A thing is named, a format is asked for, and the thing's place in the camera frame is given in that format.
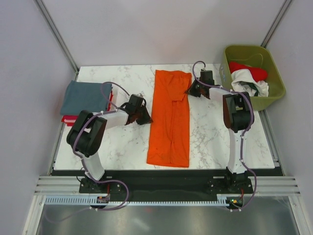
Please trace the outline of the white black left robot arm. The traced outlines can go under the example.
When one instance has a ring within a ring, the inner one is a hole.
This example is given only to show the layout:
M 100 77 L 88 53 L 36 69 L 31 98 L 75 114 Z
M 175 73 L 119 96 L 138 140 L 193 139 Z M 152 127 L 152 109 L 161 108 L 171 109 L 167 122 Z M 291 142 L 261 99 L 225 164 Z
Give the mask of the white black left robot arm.
M 67 135 L 67 144 L 74 155 L 82 162 L 83 169 L 91 179 L 90 187 L 96 192 L 103 192 L 107 188 L 107 180 L 102 176 L 105 173 L 98 150 L 107 129 L 125 126 L 136 122 L 138 125 L 153 122 L 150 117 L 146 100 L 133 94 L 129 101 L 112 111 L 92 113 L 82 110 Z

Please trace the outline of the orange t-shirt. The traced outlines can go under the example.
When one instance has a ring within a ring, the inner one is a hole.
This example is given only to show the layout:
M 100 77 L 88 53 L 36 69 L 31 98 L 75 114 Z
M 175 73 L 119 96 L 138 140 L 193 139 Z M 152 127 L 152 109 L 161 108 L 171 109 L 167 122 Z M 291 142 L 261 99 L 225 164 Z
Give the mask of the orange t-shirt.
M 189 167 L 191 74 L 156 70 L 147 163 Z

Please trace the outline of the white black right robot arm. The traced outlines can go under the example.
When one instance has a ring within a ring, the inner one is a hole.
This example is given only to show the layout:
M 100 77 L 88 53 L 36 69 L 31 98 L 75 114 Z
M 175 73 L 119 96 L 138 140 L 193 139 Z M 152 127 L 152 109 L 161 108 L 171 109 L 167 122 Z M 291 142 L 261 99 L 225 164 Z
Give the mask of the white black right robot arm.
M 213 71 L 206 69 L 201 69 L 199 78 L 195 78 L 185 93 L 194 97 L 204 96 L 222 104 L 224 125 L 228 129 L 230 137 L 230 154 L 224 187 L 228 192 L 236 192 L 248 178 L 248 169 L 244 161 L 245 141 L 246 135 L 254 123 L 249 94 L 215 85 Z

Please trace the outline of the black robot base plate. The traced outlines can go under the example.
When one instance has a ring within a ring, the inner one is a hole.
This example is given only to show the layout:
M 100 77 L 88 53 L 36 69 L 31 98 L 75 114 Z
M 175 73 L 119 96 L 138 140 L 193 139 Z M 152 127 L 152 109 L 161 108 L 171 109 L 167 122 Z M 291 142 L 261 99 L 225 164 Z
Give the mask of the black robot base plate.
M 253 193 L 249 178 L 244 183 L 228 184 L 226 170 L 108 170 L 95 183 L 83 178 L 80 193 L 108 193 L 124 200 L 196 200 L 215 199 L 218 194 L 248 195 Z

